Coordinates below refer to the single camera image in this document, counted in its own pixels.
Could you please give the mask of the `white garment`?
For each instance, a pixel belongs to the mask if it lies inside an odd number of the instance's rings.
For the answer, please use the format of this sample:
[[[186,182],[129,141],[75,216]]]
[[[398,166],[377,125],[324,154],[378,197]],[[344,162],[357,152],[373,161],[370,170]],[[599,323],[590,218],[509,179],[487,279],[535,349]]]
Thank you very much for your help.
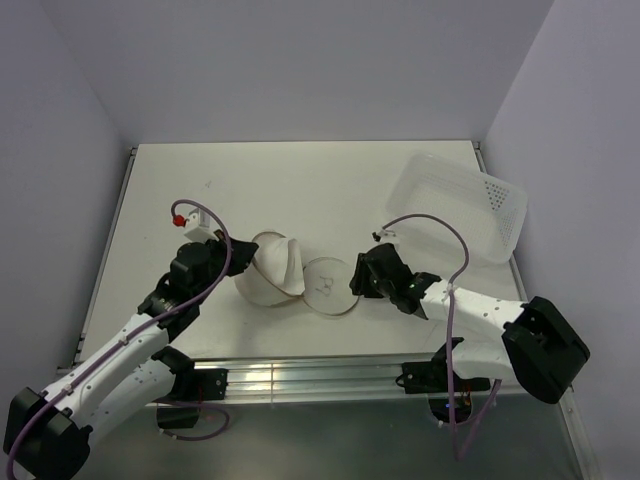
[[[297,239],[274,231],[261,232],[254,262],[261,274],[284,294],[297,297],[305,290],[301,247]]]

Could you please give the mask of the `white mesh laundry bag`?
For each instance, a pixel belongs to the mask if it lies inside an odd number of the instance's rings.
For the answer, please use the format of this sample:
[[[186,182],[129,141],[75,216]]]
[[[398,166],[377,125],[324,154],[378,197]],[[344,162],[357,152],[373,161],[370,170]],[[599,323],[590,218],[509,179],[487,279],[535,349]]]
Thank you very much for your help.
[[[252,242],[258,250],[235,277],[236,289],[249,303],[275,308],[301,301],[321,315],[339,317],[359,302],[349,287],[351,264],[329,256],[305,261],[300,242],[277,231],[262,231]]]

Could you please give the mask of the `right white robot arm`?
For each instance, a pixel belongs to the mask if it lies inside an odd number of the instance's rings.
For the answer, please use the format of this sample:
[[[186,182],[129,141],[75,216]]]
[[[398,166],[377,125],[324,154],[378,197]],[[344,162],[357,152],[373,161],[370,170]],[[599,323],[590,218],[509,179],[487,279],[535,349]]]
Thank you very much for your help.
[[[400,312],[460,326],[474,338],[453,336],[434,357],[433,378],[443,389],[464,380],[514,378],[534,398],[556,404],[590,358],[586,343],[548,299],[504,300],[451,286],[427,272],[412,272],[394,245],[358,255],[352,293],[387,299]]]

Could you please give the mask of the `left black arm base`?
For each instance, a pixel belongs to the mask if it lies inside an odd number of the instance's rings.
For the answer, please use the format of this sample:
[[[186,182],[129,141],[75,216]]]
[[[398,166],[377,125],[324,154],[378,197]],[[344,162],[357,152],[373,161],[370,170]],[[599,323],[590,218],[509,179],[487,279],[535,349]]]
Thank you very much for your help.
[[[156,407],[155,420],[166,436],[196,441],[213,438],[230,425],[230,415],[210,402],[225,399],[229,371],[225,368],[195,369],[178,376],[178,386]],[[185,436],[179,430],[192,429],[199,420],[214,420],[219,427],[209,434]]]

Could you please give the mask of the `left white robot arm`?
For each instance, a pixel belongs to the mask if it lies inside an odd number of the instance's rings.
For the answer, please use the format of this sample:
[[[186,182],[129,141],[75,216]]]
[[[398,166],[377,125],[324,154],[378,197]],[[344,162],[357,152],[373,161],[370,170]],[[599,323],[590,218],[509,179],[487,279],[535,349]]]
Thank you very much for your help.
[[[21,390],[10,403],[3,442],[7,477],[21,466],[37,479],[71,479],[101,436],[147,404],[196,399],[194,362],[171,344],[222,280],[249,267],[258,248],[222,234],[182,245],[111,340],[42,390]]]

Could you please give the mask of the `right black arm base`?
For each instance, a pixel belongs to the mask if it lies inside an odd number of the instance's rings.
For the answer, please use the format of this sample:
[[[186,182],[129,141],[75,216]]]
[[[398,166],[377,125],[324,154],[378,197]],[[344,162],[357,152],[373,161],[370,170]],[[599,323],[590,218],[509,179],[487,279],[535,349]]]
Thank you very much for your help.
[[[405,362],[401,365],[401,374],[395,384],[407,395],[443,394],[443,397],[430,399],[429,406],[437,421],[449,423],[448,377],[446,346],[443,345],[429,361]],[[487,378],[462,379],[453,374],[454,416],[457,424],[471,419],[473,413],[472,394],[489,392],[491,382]]]

